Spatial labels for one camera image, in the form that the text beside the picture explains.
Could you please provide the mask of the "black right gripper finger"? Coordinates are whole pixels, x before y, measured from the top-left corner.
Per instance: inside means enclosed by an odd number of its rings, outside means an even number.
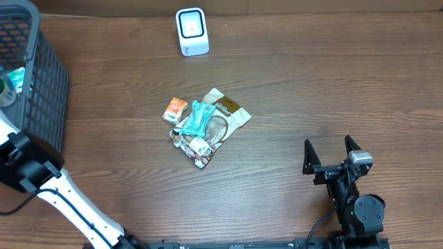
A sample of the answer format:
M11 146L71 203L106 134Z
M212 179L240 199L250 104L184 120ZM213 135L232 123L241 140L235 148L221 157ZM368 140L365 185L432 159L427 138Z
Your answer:
M350 135L346 135L345 137L345 147L347 154L353 151L361 151L361 148L355 143Z
M318 169L321 168L321 162L309 139L305 140L304 152L305 152L305 157L303 162L302 173L315 174L318 171Z

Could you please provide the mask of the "beige brown snack pouch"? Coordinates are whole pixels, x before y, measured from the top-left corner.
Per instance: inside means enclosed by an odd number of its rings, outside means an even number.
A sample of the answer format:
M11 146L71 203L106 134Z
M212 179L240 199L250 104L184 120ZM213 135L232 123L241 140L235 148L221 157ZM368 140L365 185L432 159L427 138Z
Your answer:
M216 88L207 93L201 103L216 106L206 127L205 136L200 138L181 134L181 128L188 116L170 131L170 137L175 147L181 148L198 168L203 169L225 140L236 129L243 127L251 119L251 115Z

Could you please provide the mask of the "teal snack bar wrapper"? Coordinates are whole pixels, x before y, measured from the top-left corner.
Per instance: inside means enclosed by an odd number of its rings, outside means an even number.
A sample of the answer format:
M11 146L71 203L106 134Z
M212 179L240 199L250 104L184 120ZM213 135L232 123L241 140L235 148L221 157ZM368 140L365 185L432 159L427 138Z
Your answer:
M181 134L195 135L203 138L206 127L215 112L216 106L213 104L201 103L194 100L192 111L181 128Z

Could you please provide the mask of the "orange tissue pack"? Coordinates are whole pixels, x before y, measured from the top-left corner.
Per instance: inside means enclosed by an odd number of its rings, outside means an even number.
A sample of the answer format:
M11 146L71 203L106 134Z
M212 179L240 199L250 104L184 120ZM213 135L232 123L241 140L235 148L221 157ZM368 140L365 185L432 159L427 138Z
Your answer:
M185 100L173 97L162 115L164 121L173 125L180 123L183 112L188 108L188 103Z

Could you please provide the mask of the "teal tissue pack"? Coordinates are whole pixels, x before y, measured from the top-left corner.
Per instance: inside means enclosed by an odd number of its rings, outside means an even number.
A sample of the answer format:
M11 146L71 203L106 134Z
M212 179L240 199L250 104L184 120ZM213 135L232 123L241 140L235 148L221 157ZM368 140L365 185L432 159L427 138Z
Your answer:
M6 74L17 94L23 92L25 72L26 69L24 67L20 67Z

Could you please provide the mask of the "green lidded jar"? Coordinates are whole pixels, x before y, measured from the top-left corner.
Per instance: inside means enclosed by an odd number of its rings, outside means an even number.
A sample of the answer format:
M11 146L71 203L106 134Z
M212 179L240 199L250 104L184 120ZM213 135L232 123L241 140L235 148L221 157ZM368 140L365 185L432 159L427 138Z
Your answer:
M15 92L14 88L11 87L9 83L5 82L4 80L1 80L0 85L1 85L0 106L8 107L11 104L13 104L17 99L17 93Z

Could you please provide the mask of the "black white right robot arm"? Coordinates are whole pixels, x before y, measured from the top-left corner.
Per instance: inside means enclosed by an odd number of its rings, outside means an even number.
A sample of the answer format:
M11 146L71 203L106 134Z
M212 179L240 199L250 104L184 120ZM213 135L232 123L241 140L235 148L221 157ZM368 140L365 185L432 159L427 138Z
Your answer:
M347 158L338 165L322 166L312 143L304 143L302 173L313 175L314 185L325 185L334 209L322 216L309 231L304 241L295 242L305 248L389 248L387 238L380 238L383 232L385 201L376 194L361 196L356 181L365 176L373 165L373 157L366 149L360 148L354 140L345 137ZM312 239L316 228L331 215L338 219L339 230L332 231L326 238Z

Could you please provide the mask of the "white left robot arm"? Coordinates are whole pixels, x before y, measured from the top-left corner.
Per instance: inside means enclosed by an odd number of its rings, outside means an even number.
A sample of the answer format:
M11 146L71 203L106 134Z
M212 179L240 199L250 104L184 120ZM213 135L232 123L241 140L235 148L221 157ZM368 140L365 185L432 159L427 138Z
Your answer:
M92 248L144 248L134 235L94 205L63 168L64 159L45 140L21 131L1 114L1 182L30 196L11 211L18 212L38 197L62 213Z

